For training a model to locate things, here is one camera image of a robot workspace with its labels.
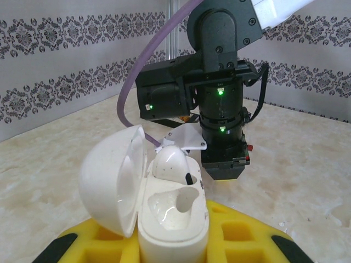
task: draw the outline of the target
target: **black cable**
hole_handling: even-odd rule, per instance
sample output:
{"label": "black cable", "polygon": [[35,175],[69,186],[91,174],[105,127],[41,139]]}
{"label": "black cable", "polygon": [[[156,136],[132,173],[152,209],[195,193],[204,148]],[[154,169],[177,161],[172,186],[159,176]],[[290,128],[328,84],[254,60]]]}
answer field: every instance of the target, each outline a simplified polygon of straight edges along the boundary
{"label": "black cable", "polygon": [[[262,72],[262,82],[261,82],[261,92],[259,93],[258,105],[257,105],[256,110],[254,111],[254,114],[248,120],[247,123],[252,122],[257,117],[257,115],[259,114],[259,112],[261,111],[261,109],[263,107],[264,98],[265,98],[265,91],[267,89],[268,73],[269,73],[269,64],[268,63],[264,63],[262,65],[261,70],[259,71],[259,75],[261,74],[261,72]],[[254,85],[259,78],[260,78],[260,76],[257,79],[250,81],[248,84],[248,87],[251,87],[252,85]]]}

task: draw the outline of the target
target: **white earbud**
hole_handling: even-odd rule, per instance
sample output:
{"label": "white earbud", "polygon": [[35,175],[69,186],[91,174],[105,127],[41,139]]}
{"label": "white earbud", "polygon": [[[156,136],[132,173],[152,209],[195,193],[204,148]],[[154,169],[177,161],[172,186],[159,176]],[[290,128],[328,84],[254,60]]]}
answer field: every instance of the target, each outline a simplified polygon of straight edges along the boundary
{"label": "white earbud", "polygon": [[152,165],[154,177],[178,182],[183,185],[192,185],[188,161],[184,152],[177,146],[169,145],[163,148],[154,159]]}

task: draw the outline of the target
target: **yellow foam holder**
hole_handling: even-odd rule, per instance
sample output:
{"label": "yellow foam holder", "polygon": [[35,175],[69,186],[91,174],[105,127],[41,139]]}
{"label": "yellow foam holder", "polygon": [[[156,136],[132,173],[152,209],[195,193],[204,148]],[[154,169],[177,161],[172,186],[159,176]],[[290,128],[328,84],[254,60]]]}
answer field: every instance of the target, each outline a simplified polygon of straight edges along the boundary
{"label": "yellow foam holder", "polygon": [[[206,260],[199,263],[313,263],[287,234],[216,202],[207,207]],[[124,238],[89,219],[63,232],[33,263],[44,262],[140,263],[137,227]]]}

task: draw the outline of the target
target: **gray wall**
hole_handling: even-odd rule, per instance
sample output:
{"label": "gray wall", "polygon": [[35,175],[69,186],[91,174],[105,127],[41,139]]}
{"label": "gray wall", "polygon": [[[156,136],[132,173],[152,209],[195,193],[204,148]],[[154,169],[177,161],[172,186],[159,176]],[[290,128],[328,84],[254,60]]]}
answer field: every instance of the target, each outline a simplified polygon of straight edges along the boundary
{"label": "gray wall", "polygon": [[[185,31],[186,21],[180,54],[193,50]],[[315,0],[239,56],[257,67],[270,63],[267,103],[351,122],[350,0]],[[245,97],[257,100],[260,87],[245,88]]]}
{"label": "gray wall", "polygon": [[[118,94],[166,5],[1,0],[0,141]],[[151,59],[164,59],[164,50]]]}

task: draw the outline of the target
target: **marble tabletop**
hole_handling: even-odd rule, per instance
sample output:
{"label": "marble tabletop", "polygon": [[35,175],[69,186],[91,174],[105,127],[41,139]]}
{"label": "marble tabletop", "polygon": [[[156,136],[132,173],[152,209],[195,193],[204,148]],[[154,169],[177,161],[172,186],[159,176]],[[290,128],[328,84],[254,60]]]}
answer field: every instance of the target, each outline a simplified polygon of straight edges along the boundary
{"label": "marble tabletop", "polygon": [[[89,218],[78,171],[96,143],[124,128],[116,101],[0,143],[0,262],[32,262],[60,233]],[[256,108],[253,101],[245,105]],[[156,138],[169,131],[138,117],[135,90],[126,115]],[[350,263],[351,125],[264,105],[245,134],[254,146],[251,165],[234,181],[215,182],[203,171],[207,198],[287,232],[316,262]],[[198,161],[199,155],[193,153]]]}

